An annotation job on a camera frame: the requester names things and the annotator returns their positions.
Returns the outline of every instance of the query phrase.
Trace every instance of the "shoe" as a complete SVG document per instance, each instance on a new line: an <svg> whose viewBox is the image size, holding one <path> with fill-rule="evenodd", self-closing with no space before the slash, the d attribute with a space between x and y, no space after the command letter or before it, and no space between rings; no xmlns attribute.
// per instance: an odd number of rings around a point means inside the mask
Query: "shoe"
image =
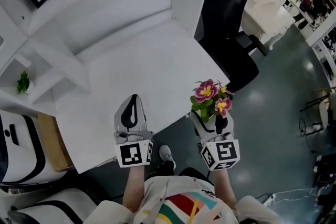
<svg viewBox="0 0 336 224"><path fill-rule="evenodd" d="M160 146L159 155L163 162L172 161L174 163L174 169L176 168L176 163L173 160L172 152L167 145Z"/></svg>

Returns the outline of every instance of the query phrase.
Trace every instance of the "gray floor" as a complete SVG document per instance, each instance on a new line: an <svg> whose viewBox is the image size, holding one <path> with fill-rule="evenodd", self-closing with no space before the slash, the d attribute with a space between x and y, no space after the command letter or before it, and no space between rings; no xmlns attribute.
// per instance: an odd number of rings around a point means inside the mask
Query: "gray floor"
<svg viewBox="0 0 336 224"><path fill-rule="evenodd" d="M313 99L313 89L329 86L323 70L295 27L287 31L267 57L256 51L253 59L260 74L235 94L231 111L241 153L240 162L229 170L235 194L239 199L245 195L257 197L264 193L311 188L314 157L300 136L299 110ZM308 142L318 152L331 151L333 148L326 137L323 134L311 136ZM197 142L190 121L181 118L155 136L154 152L160 145L167 144L177 164L176 174L186 167L194 167L206 175L207 168L197 152ZM153 154L146 173L159 163L158 155ZM117 163L85 173L111 196L123 193L127 175L128 169L120 169ZM279 194L278 200L307 194L309 191ZM321 209L314 207L313 196L271 207L285 223L295 224L314 223Z"/></svg>

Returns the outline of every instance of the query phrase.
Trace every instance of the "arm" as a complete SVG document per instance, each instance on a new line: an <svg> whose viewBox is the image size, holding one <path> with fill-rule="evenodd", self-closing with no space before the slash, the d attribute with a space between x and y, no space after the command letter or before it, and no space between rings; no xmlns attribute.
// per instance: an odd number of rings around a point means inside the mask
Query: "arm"
<svg viewBox="0 0 336 224"><path fill-rule="evenodd" d="M235 194L233 193L227 170L213 171L215 180L215 195L221 199L230 208L234 208L237 204Z"/></svg>
<svg viewBox="0 0 336 224"><path fill-rule="evenodd" d="M127 185L125 188L122 205L135 213L145 194L145 167L131 167L128 175Z"/></svg>

